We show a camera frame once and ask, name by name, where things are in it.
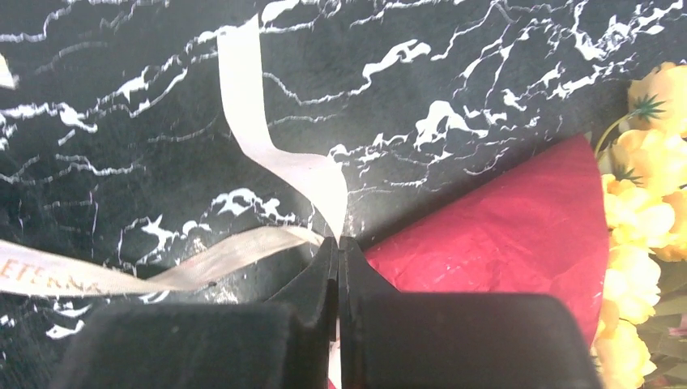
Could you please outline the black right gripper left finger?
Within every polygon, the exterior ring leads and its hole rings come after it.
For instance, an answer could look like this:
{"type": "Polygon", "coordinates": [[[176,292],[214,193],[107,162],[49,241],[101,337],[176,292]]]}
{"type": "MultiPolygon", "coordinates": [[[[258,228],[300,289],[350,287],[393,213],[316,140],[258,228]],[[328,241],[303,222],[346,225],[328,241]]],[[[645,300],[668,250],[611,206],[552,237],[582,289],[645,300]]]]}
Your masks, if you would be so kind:
{"type": "Polygon", "coordinates": [[[66,350],[53,388],[325,388],[336,242],[265,302],[111,305],[66,350]]]}

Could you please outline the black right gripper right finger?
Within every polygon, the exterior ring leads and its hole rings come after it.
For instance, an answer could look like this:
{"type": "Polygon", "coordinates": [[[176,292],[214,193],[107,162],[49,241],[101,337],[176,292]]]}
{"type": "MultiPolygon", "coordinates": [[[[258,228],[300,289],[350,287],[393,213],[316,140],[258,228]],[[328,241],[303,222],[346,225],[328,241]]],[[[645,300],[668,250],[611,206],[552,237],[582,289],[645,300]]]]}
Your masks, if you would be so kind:
{"type": "Polygon", "coordinates": [[[402,293],[339,243],[344,388],[598,388],[587,346],[555,297],[402,293]]]}

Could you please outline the maroon wrapping paper sheet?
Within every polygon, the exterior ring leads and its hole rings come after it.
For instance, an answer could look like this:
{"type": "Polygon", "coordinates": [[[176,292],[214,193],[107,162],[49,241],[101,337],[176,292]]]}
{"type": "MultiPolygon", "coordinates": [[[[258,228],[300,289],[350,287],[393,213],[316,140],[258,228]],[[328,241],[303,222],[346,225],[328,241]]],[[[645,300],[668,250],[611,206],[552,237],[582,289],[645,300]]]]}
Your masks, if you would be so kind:
{"type": "MultiPolygon", "coordinates": [[[[600,172],[576,136],[361,249],[402,293],[533,293],[555,297],[589,348],[608,261],[600,172]]],[[[339,349],[330,382],[341,385],[339,349]]]]}

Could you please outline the beige ribbon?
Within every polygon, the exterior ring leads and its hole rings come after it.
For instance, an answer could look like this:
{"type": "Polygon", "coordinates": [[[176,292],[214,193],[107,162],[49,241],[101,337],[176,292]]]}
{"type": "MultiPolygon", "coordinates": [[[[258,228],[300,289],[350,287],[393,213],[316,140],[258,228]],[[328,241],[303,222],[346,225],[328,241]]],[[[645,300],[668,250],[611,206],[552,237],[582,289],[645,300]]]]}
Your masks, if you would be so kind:
{"type": "MultiPolygon", "coordinates": [[[[345,177],[327,156],[286,152],[273,144],[263,98],[259,35],[258,17],[253,16],[217,36],[224,117],[241,151],[305,196],[340,242],[348,204],[345,177]]],[[[260,227],[227,237],[147,280],[3,241],[1,290],[58,297],[193,291],[272,254],[323,241],[322,236],[302,227],[260,227]]]]}

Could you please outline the yellow fake flower bunch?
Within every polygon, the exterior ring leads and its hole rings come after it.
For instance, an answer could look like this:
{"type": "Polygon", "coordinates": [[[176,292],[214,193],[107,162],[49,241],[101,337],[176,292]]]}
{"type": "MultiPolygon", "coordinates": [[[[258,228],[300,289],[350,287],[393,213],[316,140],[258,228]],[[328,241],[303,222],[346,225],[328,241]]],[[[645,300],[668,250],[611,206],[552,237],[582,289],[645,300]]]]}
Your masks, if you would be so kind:
{"type": "Polygon", "coordinates": [[[609,260],[591,355],[606,388],[686,385],[686,67],[630,83],[595,145],[609,260]]]}

